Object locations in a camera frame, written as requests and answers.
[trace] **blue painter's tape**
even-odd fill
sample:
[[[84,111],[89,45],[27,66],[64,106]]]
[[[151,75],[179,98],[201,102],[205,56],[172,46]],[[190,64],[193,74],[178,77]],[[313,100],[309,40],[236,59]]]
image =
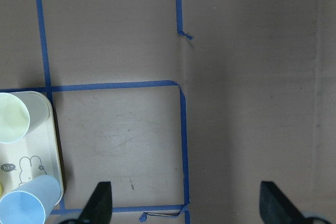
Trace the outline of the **blue painter's tape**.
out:
[[[94,83],[94,84],[80,84],[69,86],[55,86],[52,87],[53,92],[61,91],[78,91],[78,90],[94,90],[94,89],[129,89],[129,88],[147,88],[147,87],[161,87],[161,86],[178,86],[174,81],[142,81],[142,82],[119,82],[119,83]]]
[[[116,207],[112,212],[143,212],[143,211],[168,211],[180,210],[183,205],[167,205],[167,206],[143,206],[143,207]],[[72,212],[82,212],[83,209],[54,209],[51,215],[65,215]]]
[[[51,78],[50,78],[47,38],[46,38],[46,30],[45,30],[45,24],[44,24],[42,0],[36,0],[36,8],[37,8],[38,28],[39,28],[39,33],[40,33],[40,43],[41,43],[41,51],[42,51],[46,92],[47,92],[48,99],[51,101],[51,103],[53,103],[53,95],[51,93],[51,88],[50,88]]]
[[[190,221],[190,212],[189,211],[186,211],[184,213],[184,223],[185,224],[190,224],[191,223],[191,221]]]
[[[177,33],[179,35],[185,36],[189,40],[193,39],[193,36],[186,34],[183,31],[182,0],[176,0],[176,24],[177,24]]]
[[[10,93],[10,92],[22,92],[22,91],[36,91],[40,93],[45,93],[46,88],[45,87],[39,87],[39,88],[23,88],[23,89],[0,89],[0,92]]]
[[[64,202],[64,198],[62,198],[59,202],[59,209],[65,209],[65,202]]]
[[[182,213],[188,211],[188,205],[185,205],[181,208],[181,210],[177,213],[174,214],[168,214],[168,213],[158,213],[158,212],[144,212],[140,217],[139,221],[140,222],[145,222],[147,221],[148,216],[156,216],[156,217],[165,217],[165,218],[177,218],[179,217]]]
[[[184,204],[190,203],[189,194],[189,168],[188,168],[188,144],[187,144],[187,115],[186,99],[182,89],[180,89],[180,106],[181,106],[181,138],[182,138],[182,162],[183,162],[183,187],[184,187]]]

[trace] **printed rabbit illustration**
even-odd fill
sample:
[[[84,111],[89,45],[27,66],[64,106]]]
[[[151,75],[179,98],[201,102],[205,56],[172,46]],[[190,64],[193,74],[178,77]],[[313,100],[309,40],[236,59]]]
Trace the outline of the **printed rabbit illustration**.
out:
[[[31,181],[40,175],[46,175],[47,172],[42,165],[41,158],[38,156],[23,157],[20,159],[20,181],[19,186]]]

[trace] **cup rim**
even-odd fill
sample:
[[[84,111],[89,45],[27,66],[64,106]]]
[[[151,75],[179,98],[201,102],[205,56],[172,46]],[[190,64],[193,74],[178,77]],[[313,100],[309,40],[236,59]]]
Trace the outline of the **cup rim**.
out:
[[[23,107],[23,109],[25,110],[25,112],[27,112],[27,115],[28,115],[28,124],[27,124],[26,130],[24,131],[24,133],[22,134],[22,136],[18,137],[14,141],[9,141],[9,142],[4,142],[4,141],[2,141],[0,139],[0,144],[13,144],[13,143],[16,143],[19,140],[21,140],[27,134],[27,132],[29,130],[29,126],[30,126],[30,114],[29,114],[29,110],[28,110],[27,106],[25,105],[25,103],[19,97],[15,96],[15,95],[13,95],[11,93],[0,92],[0,96],[2,96],[2,95],[8,96],[8,97],[12,97],[16,101],[18,101],[21,104],[21,106]]]
[[[23,191],[23,190],[19,190],[19,189],[14,190],[14,191],[10,191],[8,194],[5,194],[5,195],[0,199],[0,203],[1,203],[7,196],[9,196],[9,195],[11,195],[11,194],[17,194],[17,193],[24,193],[24,194],[30,195],[30,196],[32,196],[35,200],[38,201],[38,203],[39,203],[39,205],[40,205],[40,207],[41,207],[41,209],[42,209],[42,212],[43,212],[43,223],[44,223],[44,222],[46,221],[46,209],[45,209],[45,207],[43,206],[42,202],[41,202],[35,195],[33,195],[33,194],[31,194],[31,193],[29,193],[29,192],[27,192],[27,191]]]

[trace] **cup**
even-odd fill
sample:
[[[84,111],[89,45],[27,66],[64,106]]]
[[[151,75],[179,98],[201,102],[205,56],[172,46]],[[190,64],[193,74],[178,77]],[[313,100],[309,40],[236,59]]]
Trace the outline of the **cup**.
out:
[[[57,179],[38,176],[0,200],[0,223],[44,224],[60,195]]]
[[[49,117],[49,107],[38,92],[0,93],[0,143],[15,143]]]

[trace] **white tray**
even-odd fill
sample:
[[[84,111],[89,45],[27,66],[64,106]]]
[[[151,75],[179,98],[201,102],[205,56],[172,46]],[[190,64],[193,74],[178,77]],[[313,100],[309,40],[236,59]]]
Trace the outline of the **white tray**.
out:
[[[0,183],[3,194],[16,189],[20,185],[39,175],[54,176],[60,183],[61,195],[56,204],[62,199],[64,186],[59,161],[54,117],[49,100],[41,93],[37,94],[47,102],[50,116],[34,131],[13,144],[0,143]]]

